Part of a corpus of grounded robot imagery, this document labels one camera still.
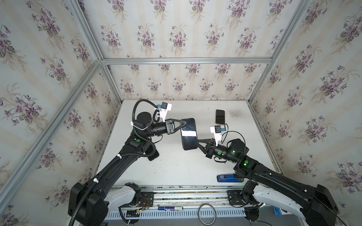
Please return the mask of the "black smartphone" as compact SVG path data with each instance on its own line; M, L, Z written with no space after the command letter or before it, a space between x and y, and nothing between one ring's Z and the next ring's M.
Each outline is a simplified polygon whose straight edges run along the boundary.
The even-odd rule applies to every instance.
M185 151L198 148L198 137L196 131L181 130L182 146Z

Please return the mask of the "pink-cased phone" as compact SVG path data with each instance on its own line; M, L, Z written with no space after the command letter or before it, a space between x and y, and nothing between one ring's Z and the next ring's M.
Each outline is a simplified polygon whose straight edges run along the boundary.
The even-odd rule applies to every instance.
M225 111L224 110L216 110L216 124L225 124Z

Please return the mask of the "black phone case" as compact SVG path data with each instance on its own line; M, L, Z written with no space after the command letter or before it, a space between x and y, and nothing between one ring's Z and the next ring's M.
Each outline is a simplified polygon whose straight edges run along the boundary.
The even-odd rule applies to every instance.
M186 132L186 131L196 132L197 131L196 121L194 118L185 118L185 119L181 119L181 121L184 122L184 125L181 129L182 132Z

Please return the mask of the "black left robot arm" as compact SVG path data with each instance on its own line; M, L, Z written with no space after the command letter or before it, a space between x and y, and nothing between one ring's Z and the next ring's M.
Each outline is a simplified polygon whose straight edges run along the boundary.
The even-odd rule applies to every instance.
M159 152L151 138L171 135L186 126L185 120L155 119L160 110L151 115L141 112L132 114L132 131L120 152L99 173L85 183L76 183L70 191L68 214L69 225L76 221L84 226L99 226L109 211L133 202L140 188L133 182L126 183L121 189L110 190L122 174L139 158L152 161Z

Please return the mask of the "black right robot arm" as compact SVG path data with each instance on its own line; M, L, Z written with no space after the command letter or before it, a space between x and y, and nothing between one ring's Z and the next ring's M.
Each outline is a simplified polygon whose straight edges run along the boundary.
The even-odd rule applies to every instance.
M338 207L330 191L303 184L279 174L247 155L240 139L219 145L215 139L200 139L198 147L206 157L218 157L235 164L233 170L247 182L240 192L241 205L264 203L292 213L309 226L334 226Z

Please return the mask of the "black phone left front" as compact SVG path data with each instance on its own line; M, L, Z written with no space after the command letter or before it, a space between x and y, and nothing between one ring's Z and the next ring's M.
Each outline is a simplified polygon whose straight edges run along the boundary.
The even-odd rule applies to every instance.
M158 158L158 157L159 157L159 152L156 150L153 155L151 155L151 156L148 157L148 160L149 160L149 161L153 161L153 160L155 160L155 159Z

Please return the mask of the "blue black box cutter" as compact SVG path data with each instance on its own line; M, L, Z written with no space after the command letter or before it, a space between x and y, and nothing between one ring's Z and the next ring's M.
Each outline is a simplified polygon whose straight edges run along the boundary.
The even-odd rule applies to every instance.
M241 183L244 181L243 178L237 174L222 174L216 176L217 182L219 183Z

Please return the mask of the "blue marker pen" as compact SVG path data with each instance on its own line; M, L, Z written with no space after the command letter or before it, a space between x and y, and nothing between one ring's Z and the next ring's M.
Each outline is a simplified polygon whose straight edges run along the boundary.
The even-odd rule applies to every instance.
M160 206L157 209L159 211L183 211L183 207L175 207L175 206Z

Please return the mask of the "blue white cardboard box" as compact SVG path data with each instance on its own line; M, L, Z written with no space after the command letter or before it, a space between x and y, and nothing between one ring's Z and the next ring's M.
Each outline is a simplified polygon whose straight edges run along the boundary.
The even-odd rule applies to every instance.
M288 212L285 212L284 210L282 210L282 209L280 209L278 207L273 206L273 210L274 210L274 214L276 216L288 215Z

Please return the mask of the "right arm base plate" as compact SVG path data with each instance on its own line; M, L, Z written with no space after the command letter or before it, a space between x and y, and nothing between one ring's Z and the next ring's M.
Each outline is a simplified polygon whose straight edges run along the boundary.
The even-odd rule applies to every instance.
M227 190L229 205L241 206L246 203L243 200L242 190Z

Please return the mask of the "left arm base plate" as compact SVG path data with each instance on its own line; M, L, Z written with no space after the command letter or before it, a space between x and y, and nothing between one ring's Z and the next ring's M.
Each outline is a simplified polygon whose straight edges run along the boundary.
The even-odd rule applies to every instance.
M136 207L152 207L154 203L154 192L140 192L136 197Z

